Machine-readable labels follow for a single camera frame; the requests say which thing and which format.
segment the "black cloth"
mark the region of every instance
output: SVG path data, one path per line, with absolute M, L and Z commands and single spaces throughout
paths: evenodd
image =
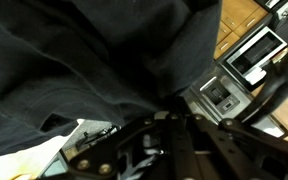
M 165 109 L 212 62 L 217 0 L 0 0 L 0 155 Z

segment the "dark fabric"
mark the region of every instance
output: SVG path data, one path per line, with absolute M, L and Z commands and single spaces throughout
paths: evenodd
M 0 155 L 124 125 L 208 69 L 217 0 L 0 0 Z

